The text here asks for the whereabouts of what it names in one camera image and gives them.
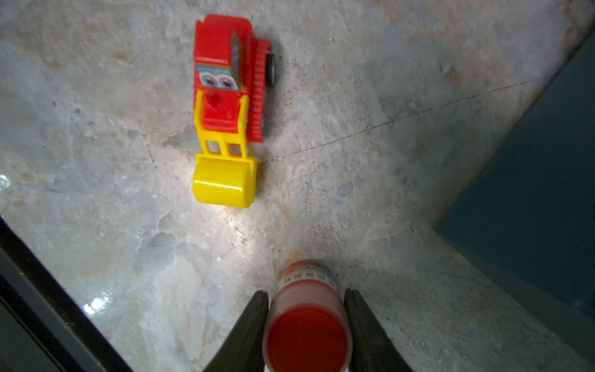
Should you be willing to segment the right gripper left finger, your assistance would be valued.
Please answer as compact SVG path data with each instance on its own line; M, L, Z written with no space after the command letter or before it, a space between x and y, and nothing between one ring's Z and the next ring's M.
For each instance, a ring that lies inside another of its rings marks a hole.
M204 371L263 372L263 334L269 311L266 291L256 291Z

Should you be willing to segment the red paint can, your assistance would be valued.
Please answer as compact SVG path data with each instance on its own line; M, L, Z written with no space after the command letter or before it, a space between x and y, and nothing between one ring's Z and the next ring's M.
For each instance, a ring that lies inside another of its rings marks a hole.
M270 371L346 371L353 341L333 273L299 260L279 276L263 334Z

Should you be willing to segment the teal drawer cabinet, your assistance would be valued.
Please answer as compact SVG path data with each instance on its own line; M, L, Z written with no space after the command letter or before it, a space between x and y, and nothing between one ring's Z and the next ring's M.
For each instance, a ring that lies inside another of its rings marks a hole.
M519 119L437 233L594 315L594 40Z

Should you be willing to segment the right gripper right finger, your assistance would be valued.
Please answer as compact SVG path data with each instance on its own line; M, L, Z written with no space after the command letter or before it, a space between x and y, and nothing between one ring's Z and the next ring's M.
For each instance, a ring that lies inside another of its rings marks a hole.
M349 371L413 372L359 291L345 291L344 307L353 339Z

